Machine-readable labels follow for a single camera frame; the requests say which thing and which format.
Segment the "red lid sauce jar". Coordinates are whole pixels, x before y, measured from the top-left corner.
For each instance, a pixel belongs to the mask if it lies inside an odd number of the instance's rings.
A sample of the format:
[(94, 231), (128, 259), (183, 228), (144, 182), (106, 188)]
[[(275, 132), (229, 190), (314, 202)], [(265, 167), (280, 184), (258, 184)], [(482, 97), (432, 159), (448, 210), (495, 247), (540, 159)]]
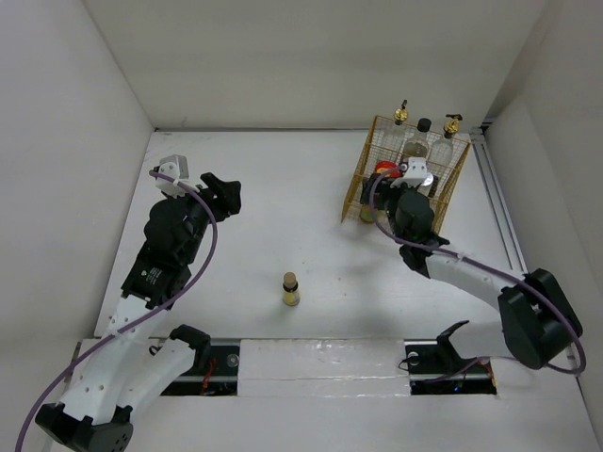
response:
[(398, 165), (395, 162), (382, 160), (379, 161), (374, 168), (374, 175), (381, 175), (386, 173), (384, 179), (397, 179), (401, 176), (401, 171), (398, 169)]

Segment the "clear oil bottle gold spout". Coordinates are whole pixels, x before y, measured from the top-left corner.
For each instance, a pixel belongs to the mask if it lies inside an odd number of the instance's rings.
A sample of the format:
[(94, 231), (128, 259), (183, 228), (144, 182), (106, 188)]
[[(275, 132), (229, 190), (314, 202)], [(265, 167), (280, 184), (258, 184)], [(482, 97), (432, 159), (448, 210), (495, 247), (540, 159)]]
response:
[(405, 139), (406, 121), (408, 119), (407, 103), (408, 101), (404, 99), (400, 107), (395, 110), (392, 121), (383, 134), (384, 147), (394, 153), (400, 151)]

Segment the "black cap vinegar bottle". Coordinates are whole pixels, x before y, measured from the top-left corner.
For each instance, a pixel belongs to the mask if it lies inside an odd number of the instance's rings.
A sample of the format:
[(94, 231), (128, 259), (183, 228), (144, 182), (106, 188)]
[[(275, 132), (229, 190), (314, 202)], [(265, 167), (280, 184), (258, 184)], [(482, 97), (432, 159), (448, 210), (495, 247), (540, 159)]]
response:
[(432, 121), (428, 118), (421, 118), (416, 126), (412, 136), (406, 141), (402, 148), (404, 158), (418, 157), (426, 158), (430, 149), (428, 142), (428, 133), (430, 132)]

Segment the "oil bottle with dark liquid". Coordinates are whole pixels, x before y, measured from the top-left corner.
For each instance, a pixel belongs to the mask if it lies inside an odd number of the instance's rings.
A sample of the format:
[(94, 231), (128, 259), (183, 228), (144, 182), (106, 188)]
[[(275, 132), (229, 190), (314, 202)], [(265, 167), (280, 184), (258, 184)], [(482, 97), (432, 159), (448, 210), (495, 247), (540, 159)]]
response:
[(460, 122), (463, 120), (461, 114), (447, 114), (446, 117), (448, 121), (444, 124), (443, 135), (433, 143), (428, 156), (428, 164), (433, 176), (429, 191), (430, 198), (435, 197), (439, 183), (446, 176), (453, 156), (452, 139), (459, 132)]

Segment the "silver lid blue can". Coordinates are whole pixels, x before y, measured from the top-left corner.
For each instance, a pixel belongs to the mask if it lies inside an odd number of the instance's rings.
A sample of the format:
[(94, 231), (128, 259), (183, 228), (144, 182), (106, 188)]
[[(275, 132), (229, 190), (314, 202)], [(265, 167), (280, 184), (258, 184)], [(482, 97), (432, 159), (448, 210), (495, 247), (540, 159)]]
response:
[(418, 186), (417, 192), (422, 194), (425, 197), (430, 197), (430, 192), (433, 188), (433, 174), (428, 172), (426, 178), (423, 182)]

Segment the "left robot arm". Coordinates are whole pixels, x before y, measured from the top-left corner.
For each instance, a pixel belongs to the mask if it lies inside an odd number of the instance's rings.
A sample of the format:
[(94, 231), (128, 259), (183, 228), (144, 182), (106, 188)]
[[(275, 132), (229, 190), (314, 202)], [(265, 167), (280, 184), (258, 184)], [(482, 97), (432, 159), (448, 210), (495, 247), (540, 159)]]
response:
[(150, 210), (145, 240), (122, 284), (121, 299), (102, 339), (82, 360), (79, 378), (35, 422), (72, 451), (123, 451), (134, 424), (179, 376), (209, 365), (210, 336), (189, 325), (174, 329), (146, 364), (148, 339), (201, 277), (192, 273), (205, 233), (241, 209), (241, 183), (204, 173), (190, 186), (159, 169), (151, 172), (164, 198)]

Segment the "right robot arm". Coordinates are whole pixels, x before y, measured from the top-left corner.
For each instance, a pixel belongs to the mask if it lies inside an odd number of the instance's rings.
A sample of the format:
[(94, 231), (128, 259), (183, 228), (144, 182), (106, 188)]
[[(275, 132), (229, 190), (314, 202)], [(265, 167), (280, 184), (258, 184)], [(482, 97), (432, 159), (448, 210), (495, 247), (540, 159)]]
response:
[(509, 273), (455, 250), (432, 227), (428, 198), (407, 177), (374, 173), (363, 182), (361, 204), (385, 213), (383, 233), (399, 246), (402, 262), (428, 280), (452, 285), (498, 312), (507, 356), (531, 370), (566, 375), (584, 371), (583, 328), (556, 278), (538, 268)]

